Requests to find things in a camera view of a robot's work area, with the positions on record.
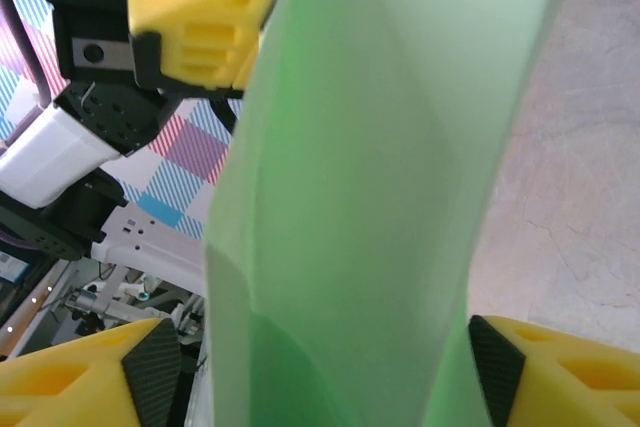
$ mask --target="pink stripe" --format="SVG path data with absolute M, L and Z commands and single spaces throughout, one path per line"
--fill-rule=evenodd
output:
M 55 49 L 55 43 L 49 36 L 43 34 L 41 31 L 26 25 L 27 33 L 34 44 L 40 62 L 42 62 L 42 68 L 44 69 L 45 76 L 51 87 L 51 93 L 57 95 L 67 84 L 67 80 L 63 79 L 58 70 L 57 55 Z M 32 82 L 35 81 L 31 71 L 25 66 L 23 74 Z
M 210 184 L 216 185 L 218 183 L 220 172 L 222 172 L 222 168 L 224 167 L 224 164 L 227 161 L 228 152 L 229 152 L 229 149 L 225 149 L 224 154 L 222 154 L 222 157 L 220 157 L 220 160 L 216 162 L 216 165 L 213 167 L 213 170 L 207 177 L 207 182 L 209 182 Z
M 24 59 L 4 19 L 0 19 L 0 63 L 16 74 L 24 69 Z
M 155 153 L 166 157 L 167 152 L 169 152 L 169 149 L 171 149 L 171 146 L 173 145 L 173 142 L 180 134 L 183 125 L 184 119 L 179 115 L 173 115 L 164 126 L 164 129 L 160 131 L 158 137 L 149 144 L 149 148 Z

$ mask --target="black bracket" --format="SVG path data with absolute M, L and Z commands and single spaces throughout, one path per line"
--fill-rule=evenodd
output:
M 42 209 L 32 209 L 0 191 L 0 219 L 13 233 L 45 253 L 79 260 L 106 234 L 100 229 L 127 201 L 120 184 L 96 169 Z
M 70 80 L 132 83 L 133 72 L 103 68 L 98 63 L 79 64 L 74 41 L 129 42 L 127 0 L 47 0 L 53 4 L 58 66 Z
M 133 85 L 71 82 L 55 103 L 126 155 L 155 139 L 181 100 Z
M 227 132 L 233 134 L 233 129 L 236 127 L 238 118 L 236 114 L 233 113 L 233 110 L 231 110 L 229 101 L 227 99 L 209 99 L 209 105 L 211 106 L 213 114 L 218 118 L 223 127 L 227 129 Z

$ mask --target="black cable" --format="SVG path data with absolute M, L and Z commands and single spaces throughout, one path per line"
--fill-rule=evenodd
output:
M 198 364 L 196 365 L 196 372 L 198 370 L 200 370 L 200 367 L 202 367 L 204 365 L 204 363 L 207 361 L 207 356 L 204 356 L 204 359 L 202 359 L 200 362 L 198 362 Z
M 109 274 L 111 274 L 115 268 L 116 268 L 116 267 L 115 267 L 115 265 L 114 265 L 113 267 L 110 267 L 110 270 L 107 270 L 107 272 L 108 272 Z M 96 280 L 98 280 L 98 279 L 100 279 L 100 278 L 101 278 L 101 277 L 100 277 L 100 274 L 98 274 L 98 276 L 97 276 L 97 277 L 94 277 L 93 279 L 91 279 L 89 282 L 87 282 L 87 284 L 90 284 L 90 283 L 92 283 L 92 282 L 95 282 Z M 42 311 L 42 310 L 44 310 L 44 309 L 47 309 L 47 308 L 49 308 L 51 305 L 53 305 L 53 304 L 55 304 L 55 303 L 57 303 L 57 302 L 60 302 L 61 300 L 67 300 L 71 295 L 75 294 L 76 292 L 80 292 L 83 288 L 84 288 L 84 286 L 76 287 L 76 288 L 75 288 L 75 289 L 73 289 L 72 291 L 67 292 L 67 293 L 66 293 L 66 294 L 64 294 L 64 295 L 60 295 L 60 296 L 58 296 L 58 298 L 53 299 L 51 302 L 48 302 L 48 303 L 46 303 L 46 304 L 41 305 L 37 312 L 40 312 L 40 311 Z
M 233 134 L 233 129 L 236 127 L 238 118 L 229 105 L 229 99 L 209 99 L 209 105 L 224 128 L 227 129 L 230 134 Z
M 108 277 L 103 277 L 102 276 L 102 262 L 98 261 L 98 278 L 100 280 L 107 280 Z
M 40 59 L 38 59 L 38 55 L 33 48 L 31 39 L 29 39 L 27 31 L 22 24 L 22 19 L 20 19 L 20 14 L 18 13 L 16 4 L 13 0 L 0 0 L 0 9 L 2 9 L 4 18 L 7 21 L 9 30 L 11 31 L 11 35 L 13 35 L 16 44 L 18 44 L 18 48 L 20 49 L 22 57 L 24 57 L 27 67 L 29 67 L 31 74 L 36 81 L 39 104 L 42 108 L 45 108 L 51 103 L 51 89 L 49 89 L 49 83 L 47 82 L 47 77 L 44 74 L 44 69 L 42 68 Z

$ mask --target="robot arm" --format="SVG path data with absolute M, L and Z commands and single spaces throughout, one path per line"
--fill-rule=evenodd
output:
M 0 227 L 204 293 L 199 242 L 127 204 L 100 166 L 151 142 L 187 97 L 231 131 L 227 99 L 243 95 L 274 0 L 48 1 L 70 83 L 0 156 Z

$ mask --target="yellow 3d-printed part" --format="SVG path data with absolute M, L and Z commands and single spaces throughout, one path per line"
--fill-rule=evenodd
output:
M 208 89 L 244 86 L 273 1 L 128 0 L 129 29 L 161 34 L 167 77 Z
M 125 363 L 140 347 L 149 352 L 147 340 L 159 327 L 166 333 L 159 319 L 135 322 L 2 362 L 0 426 L 144 427 Z M 155 344 L 150 347 L 158 353 Z M 166 341 L 160 345 L 166 347 Z M 170 377 L 156 380 L 170 383 Z
M 507 427 L 640 425 L 640 355 L 524 322 L 484 319 L 524 356 Z M 474 344 L 483 388 L 487 379 L 480 364 L 489 356 L 479 358 L 478 350 L 491 351 L 486 339 Z M 510 354 L 503 353 L 493 351 L 490 375 L 507 372 L 503 360 Z M 485 397 L 491 404 L 486 389 Z

